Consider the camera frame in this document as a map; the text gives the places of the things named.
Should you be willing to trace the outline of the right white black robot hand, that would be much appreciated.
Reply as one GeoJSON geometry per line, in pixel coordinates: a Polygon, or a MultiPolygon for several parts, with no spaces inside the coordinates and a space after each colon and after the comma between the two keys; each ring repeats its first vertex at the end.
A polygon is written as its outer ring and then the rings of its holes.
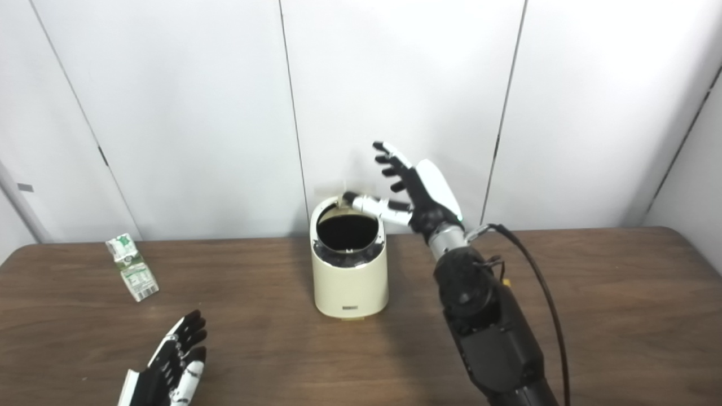
{"type": "Polygon", "coordinates": [[[412,164],[389,142],[374,142],[377,164],[384,165],[384,177],[399,180],[390,186],[394,193],[405,192],[408,202],[378,196],[345,192],[340,200],[344,205],[379,219],[384,223],[406,226],[423,235],[426,242],[447,228],[464,233],[463,214],[458,200],[443,173],[428,159],[412,164]]]}

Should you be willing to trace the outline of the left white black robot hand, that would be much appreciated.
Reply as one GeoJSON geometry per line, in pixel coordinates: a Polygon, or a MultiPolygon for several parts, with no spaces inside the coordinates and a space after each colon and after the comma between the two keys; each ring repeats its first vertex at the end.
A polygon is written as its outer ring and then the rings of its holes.
{"type": "Polygon", "coordinates": [[[142,372],[129,369],[119,405],[189,405],[206,365],[206,319],[194,310],[163,337],[142,372]]]}

